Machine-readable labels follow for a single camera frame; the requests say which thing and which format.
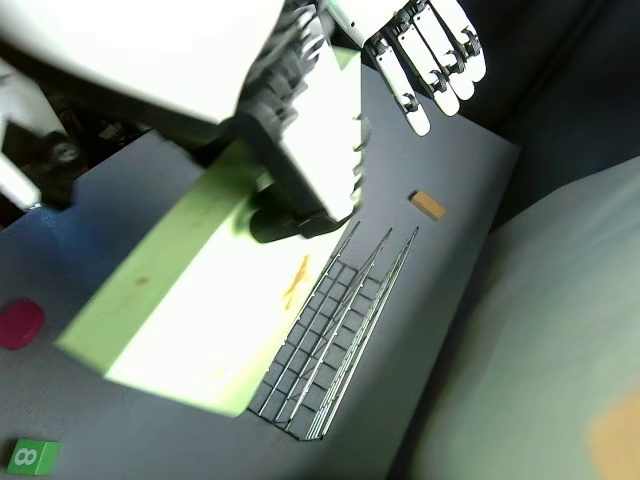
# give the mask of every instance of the pink round object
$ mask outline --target pink round object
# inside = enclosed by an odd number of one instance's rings
[[[31,300],[19,300],[0,312],[0,347],[17,350],[29,345],[44,325],[44,312]]]

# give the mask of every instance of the green box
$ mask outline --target green box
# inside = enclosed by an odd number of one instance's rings
[[[58,456],[58,442],[21,438],[13,449],[7,472],[16,475],[49,475]]]

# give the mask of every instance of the number 8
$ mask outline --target number 8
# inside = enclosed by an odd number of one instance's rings
[[[37,450],[21,448],[16,452],[16,456],[13,461],[16,465],[33,465],[36,458],[38,458]]]

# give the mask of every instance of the dish rack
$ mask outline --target dish rack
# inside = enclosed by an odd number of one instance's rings
[[[328,432],[418,233],[377,280],[371,272],[391,229],[356,268],[342,256],[358,225],[325,266],[249,405],[298,440],[320,440]]]

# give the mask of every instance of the white robotic hand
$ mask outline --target white robotic hand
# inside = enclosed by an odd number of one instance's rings
[[[429,120],[394,47],[427,94],[447,115],[474,93],[486,73],[475,28],[456,0],[329,0],[336,22],[375,61],[405,118],[418,135]]]

